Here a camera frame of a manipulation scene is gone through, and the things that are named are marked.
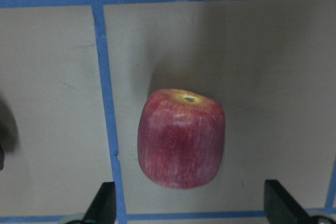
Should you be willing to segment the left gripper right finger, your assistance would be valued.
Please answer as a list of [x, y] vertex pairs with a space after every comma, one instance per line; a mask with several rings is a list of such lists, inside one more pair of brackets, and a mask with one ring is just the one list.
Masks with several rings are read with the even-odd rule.
[[270, 224], [315, 223], [315, 217], [310, 217], [281, 183], [274, 179], [264, 182], [264, 213]]

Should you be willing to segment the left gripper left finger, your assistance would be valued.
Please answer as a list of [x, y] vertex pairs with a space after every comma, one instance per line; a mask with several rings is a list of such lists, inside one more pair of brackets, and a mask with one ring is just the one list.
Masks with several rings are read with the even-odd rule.
[[82, 219], [83, 223], [115, 223], [117, 217], [115, 188], [114, 182], [102, 183]]

